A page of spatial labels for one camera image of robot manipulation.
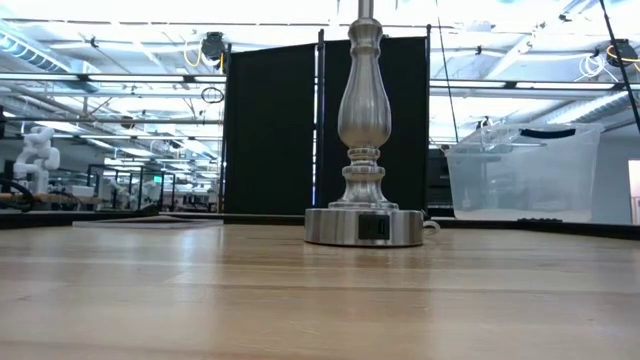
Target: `clear plastic bin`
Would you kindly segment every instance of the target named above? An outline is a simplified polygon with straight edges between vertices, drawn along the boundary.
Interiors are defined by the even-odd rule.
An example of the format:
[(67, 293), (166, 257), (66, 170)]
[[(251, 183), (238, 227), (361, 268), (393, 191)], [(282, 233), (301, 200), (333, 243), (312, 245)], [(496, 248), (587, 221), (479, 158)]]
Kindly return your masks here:
[(446, 154), (455, 216), (591, 220), (598, 124), (496, 125)]

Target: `lamp base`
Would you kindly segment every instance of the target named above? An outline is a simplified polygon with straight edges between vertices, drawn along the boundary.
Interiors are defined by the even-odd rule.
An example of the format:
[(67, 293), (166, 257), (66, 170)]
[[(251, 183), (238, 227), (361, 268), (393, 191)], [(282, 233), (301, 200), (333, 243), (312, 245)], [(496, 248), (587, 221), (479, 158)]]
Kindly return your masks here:
[(305, 241), (394, 248), (422, 245), (422, 213), (391, 209), (307, 209)]

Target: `ceiling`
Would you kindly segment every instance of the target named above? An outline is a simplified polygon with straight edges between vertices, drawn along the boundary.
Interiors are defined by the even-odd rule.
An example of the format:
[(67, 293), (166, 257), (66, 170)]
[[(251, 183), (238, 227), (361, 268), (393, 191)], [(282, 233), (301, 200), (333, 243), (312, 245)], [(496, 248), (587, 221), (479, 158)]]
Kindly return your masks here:
[[(436, 29), (432, 42), (433, 78), (445, 78), (444, 53), (451, 79), (621, 81), (620, 69), (601, 64), (598, 59), (589, 62), (596, 49), (604, 54), (609, 44), (597, 0), (440, 0), (439, 3), (437, 6), (435, 0), (375, 1), (375, 16), (391, 37), (424, 36), (427, 24), (436, 25), (440, 21), (442, 41)], [(629, 39), (633, 47), (640, 46), (640, 30), (635, 26), (640, 2), (606, 3), (616, 37)], [(189, 64), (196, 61), (200, 40), (207, 32), (222, 32), (234, 51), (251, 51), (313, 43), (321, 29), (328, 40), (346, 39), (348, 25), (357, 14), (356, 0), (192, 0), (188, 4), (166, 2), (163, 6), (150, 0), (58, 0), (48, 6), (39, 4), (4, 0), (0, 5), (0, 38), (2, 34), (18, 38), (73, 73), (220, 75), (222, 84), (216, 87), (222, 91), (224, 77), (212, 64), (203, 61), (197, 66)], [(95, 39), (98, 48), (92, 47), (91, 39)], [(633, 66), (626, 70), (631, 81), (636, 82), (638, 71)], [(42, 72), (6, 51), (0, 52), (0, 71)], [(18, 117), (59, 117), (63, 122), (91, 114), (94, 121), (74, 124), (76, 130), (70, 130), (68, 124), (60, 125), (60, 129), (70, 130), (61, 133), (206, 136), (209, 140), (190, 140), (188, 146), (182, 141), (177, 149), (166, 141), (140, 139), (102, 139), (89, 141), (88, 145), (118, 157), (132, 155), (119, 153), (118, 148), (136, 148), (164, 158), (208, 159), (216, 163), (224, 103), (202, 101), (200, 93), (206, 86), (136, 83), (134, 87), (131, 83), (102, 83), (99, 91), (88, 94), (86, 89), (70, 89), (60, 83), (0, 82), (0, 103)], [(486, 117), (494, 121), (536, 121), (576, 100), (586, 103), (603, 95), (523, 94), (455, 92), (453, 113), (458, 136), (472, 132), (477, 122)], [(455, 141), (454, 117), (446, 95), (437, 92), (431, 99), (430, 131), (436, 142)], [(608, 124), (629, 121), (628, 108), (618, 110), (607, 114)], [(133, 118), (129, 128), (105, 120), (123, 116)], [(167, 120), (173, 124), (145, 124), (145, 120)], [(192, 169), (203, 170), (198, 163), (191, 165)]]

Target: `table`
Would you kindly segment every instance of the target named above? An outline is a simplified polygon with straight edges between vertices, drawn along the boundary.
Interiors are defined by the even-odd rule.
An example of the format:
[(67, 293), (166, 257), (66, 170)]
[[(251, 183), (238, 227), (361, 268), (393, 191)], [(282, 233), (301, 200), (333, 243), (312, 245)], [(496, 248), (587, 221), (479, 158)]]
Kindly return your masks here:
[(0, 231), (1, 359), (637, 359), (640, 242), (302, 227)]

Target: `exposed ductwork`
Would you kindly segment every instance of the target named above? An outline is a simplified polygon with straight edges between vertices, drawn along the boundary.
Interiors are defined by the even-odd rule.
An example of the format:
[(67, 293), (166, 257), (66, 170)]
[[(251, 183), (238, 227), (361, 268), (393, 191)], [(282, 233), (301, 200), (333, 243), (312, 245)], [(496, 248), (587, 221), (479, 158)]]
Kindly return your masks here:
[[(0, 21), (0, 51), (14, 58), (23, 60), (42, 71), (54, 73), (67, 73), (71, 71), (70, 66), (46, 54), (45, 51), (41, 51), (39, 48), (44, 47), (34, 41), (24, 39), (4, 21)], [(60, 86), (82, 90), (87, 93), (98, 91), (97, 87), (83, 82), (62, 82), (59, 84)]]
[[(640, 95), (634, 92), (636, 101)], [(629, 94), (616, 92), (591, 101), (574, 101), (567, 106), (543, 115), (532, 123), (566, 123), (570, 121), (588, 123), (617, 114), (631, 105)]]

